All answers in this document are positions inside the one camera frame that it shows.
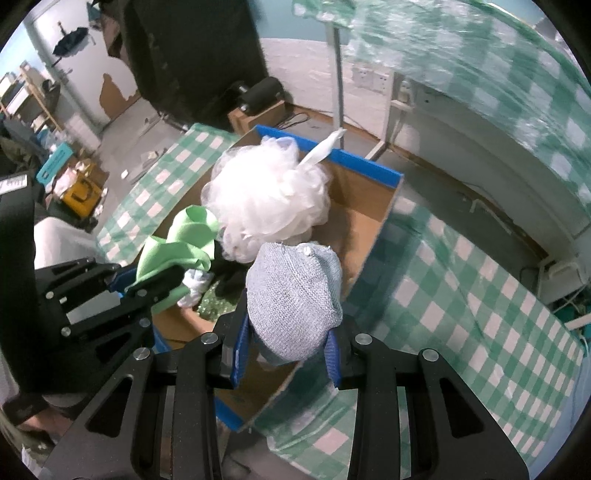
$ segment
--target green checkered tablecloth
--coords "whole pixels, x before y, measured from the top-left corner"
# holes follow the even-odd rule
[[[445,93],[535,155],[591,216],[591,87],[539,33],[478,0],[294,0],[346,53]]]
[[[527,464],[558,422],[583,359],[577,339],[514,277],[403,197],[343,309],[391,348],[443,354]],[[304,472],[344,480],[355,406],[356,392],[335,390],[317,357],[301,366],[254,425],[276,454]],[[408,476],[404,402],[401,433]]]
[[[128,265],[178,201],[238,137],[194,124],[129,192],[97,236],[107,259]]]

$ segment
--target blue gripper pad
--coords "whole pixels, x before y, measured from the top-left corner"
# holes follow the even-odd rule
[[[133,268],[115,276],[115,279],[109,285],[109,291],[118,291],[125,293],[125,289],[135,282],[137,269]]]
[[[238,386],[240,380],[244,376],[246,371],[246,364],[248,363],[248,345],[250,342],[250,320],[248,314],[244,316],[238,338],[236,340],[236,346],[234,347],[234,366],[232,367],[232,376],[230,380],[234,388]]]
[[[329,331],[326,344],[324,346],[324,361],[329,378],[333,381],[336,388],[340,386],[340,351],[339,344],[336,341],[334,331]]]

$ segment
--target black cloth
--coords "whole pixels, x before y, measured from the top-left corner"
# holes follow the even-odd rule
[[[246,0],[113,0],[100,7],[119,24],[106,39],[110,54],[126,52],[142,97],[177,121],[229,129],[229,87],[268,76]]]

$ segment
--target black umbrella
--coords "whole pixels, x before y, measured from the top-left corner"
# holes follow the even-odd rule
[[[74,31],[66,33],[61,22],[58,22],[57,24],[60,26],[61,34],[64,35],[64,38],[62,38],[54,47],[53,54],[56,57],[60,57],[61,60],[61,57],[67,57],[77,53],[76,47],[80,45],[88,35],[88,28],[78,27]]]

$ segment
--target cardboard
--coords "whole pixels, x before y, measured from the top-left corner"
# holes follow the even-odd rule
[[[248,116],[242,112],[239,108],[232,110],[228,114],[228,120],[232,128],[238,135],[245,135],[255,125],[268,125],[274,127],[285,119],[285,101],[280,100],[279,102],[271,105],[266,110],[263,110],[258,115]]]
[[[234,147],[258,145],[265,134],[295,138],[302,155],[316,144],[272,128],[256,127],[238,140]],[[343,151],[333,151],[322,164],[332,175],[329,188],[331,210],[328,222],[314,227],[312,239],[329,245],[339,256],[343,268],[342,298],[345,299],[381,231],[400,186],[401,176]],[[208,172],[184,195],[160,225],[156,235],[165,237],[179,211],[189,205],[200,204],[201,190],[209,179]],[[174,347],[180,348],[199,336],[197,329],[177,307],[155,315],[154,323]],[[257,356],[256,346],[251,344],[249,364],[240,386],[233,391],[216,391],[218,398],[245,424],[252,421],[287,386],[297,366],[289,364],[268,371],[256,361]]]

